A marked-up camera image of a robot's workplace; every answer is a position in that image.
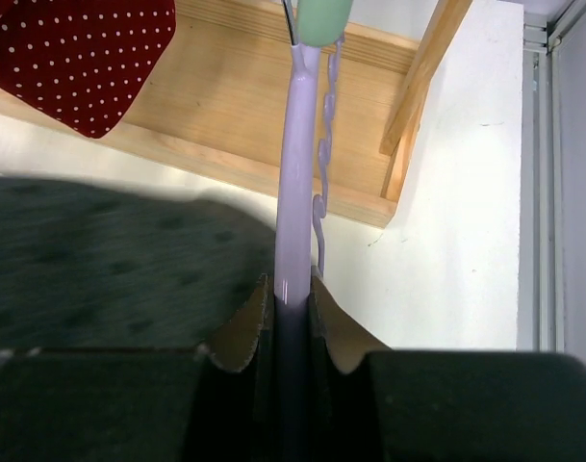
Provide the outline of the mint green hanger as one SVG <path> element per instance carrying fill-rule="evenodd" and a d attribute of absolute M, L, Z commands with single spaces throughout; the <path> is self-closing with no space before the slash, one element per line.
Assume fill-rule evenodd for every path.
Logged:
<path fill-rule="evenodd" d="M 337 41 L 350 17 L 352 0 L 299 0 L 296 11 L 298 39 L 321 48 Z"/>

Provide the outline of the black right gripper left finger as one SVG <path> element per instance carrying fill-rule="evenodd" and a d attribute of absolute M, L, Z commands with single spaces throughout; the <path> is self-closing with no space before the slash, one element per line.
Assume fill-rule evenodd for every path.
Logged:
<path fill-rule="evenodd" d="M 0 350 L 0 461 L 269 461 L 272 281 L 192 348 Z"/>

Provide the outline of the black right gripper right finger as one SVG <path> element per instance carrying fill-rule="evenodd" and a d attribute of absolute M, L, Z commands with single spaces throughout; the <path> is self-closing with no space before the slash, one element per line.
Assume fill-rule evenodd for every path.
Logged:
<path fill-rule="evenodd" d="M 314 277 L 316 461 L 586 461 L 586 366 L 565 354 L 391 349 Z"/>

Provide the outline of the lilac hanger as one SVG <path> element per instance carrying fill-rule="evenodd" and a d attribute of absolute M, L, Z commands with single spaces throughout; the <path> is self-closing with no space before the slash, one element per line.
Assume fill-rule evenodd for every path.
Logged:
<path fill-rule="evenodd" d="M 277 203 L 274 297 L 280 461 L 308 461 L 308 308 L 312 273 L 315 125 L 321 50 L 301 43 L 293 60 Z"/>

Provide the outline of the dark grey dotted skirt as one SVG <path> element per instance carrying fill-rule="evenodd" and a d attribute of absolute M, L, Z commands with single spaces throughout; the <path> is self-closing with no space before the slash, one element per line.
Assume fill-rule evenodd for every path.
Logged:
<path fill-rule="evenodd" d="M 272 271 L 274 241 L 212 199 L 0 176 L 0 348 L 194 346 Z"/>

